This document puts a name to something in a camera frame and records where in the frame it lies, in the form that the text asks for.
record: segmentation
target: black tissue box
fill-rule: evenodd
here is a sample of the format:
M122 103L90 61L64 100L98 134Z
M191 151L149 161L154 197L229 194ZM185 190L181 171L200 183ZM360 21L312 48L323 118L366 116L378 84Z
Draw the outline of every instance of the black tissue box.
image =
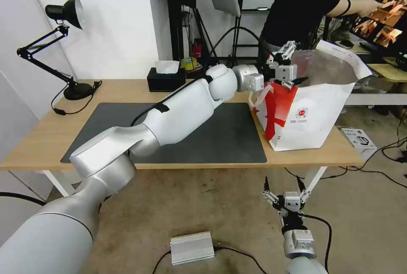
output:
M180 67L175 74L159 74L152 67L147 82L150 92L173 92L185 84L185 69Z

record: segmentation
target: bag handle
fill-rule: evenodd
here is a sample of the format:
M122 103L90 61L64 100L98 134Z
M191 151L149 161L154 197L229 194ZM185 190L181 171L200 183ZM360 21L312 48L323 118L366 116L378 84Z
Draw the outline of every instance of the bag handle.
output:
M274 92L274 88L271 86L271 84L266 85L266 87L262 90L260 95L257 96L256 102L253 104L253 101L251 100L253 96L253 92L250 91L249 93L249 105L251 108L254 108L261 104L264 101L264 98L266 98L266 95L268 92Z

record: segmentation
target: monitor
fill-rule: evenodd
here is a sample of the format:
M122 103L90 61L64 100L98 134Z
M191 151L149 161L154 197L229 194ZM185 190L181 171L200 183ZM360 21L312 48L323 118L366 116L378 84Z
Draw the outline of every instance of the monitor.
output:
M379 0L383 7L357 17L351 32L378 49L407 53L407 0Z

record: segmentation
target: tissue box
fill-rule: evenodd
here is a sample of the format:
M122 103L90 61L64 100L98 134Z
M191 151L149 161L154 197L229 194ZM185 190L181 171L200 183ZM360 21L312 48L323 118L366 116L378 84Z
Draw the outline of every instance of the tissue box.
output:
M365 161L376 152L377 147L363 130L343 128L341 132Z
M150 92L173 92L185 84L185 69L179 68L174 74L159 74L155 67L147 75Z

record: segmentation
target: lamp base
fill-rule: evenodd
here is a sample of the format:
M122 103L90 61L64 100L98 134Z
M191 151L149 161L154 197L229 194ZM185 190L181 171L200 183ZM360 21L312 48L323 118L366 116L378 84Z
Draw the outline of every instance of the lamp base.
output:
M93 87L87 83L72 83L64 90L64 96L68 100L80 100L93 93Z

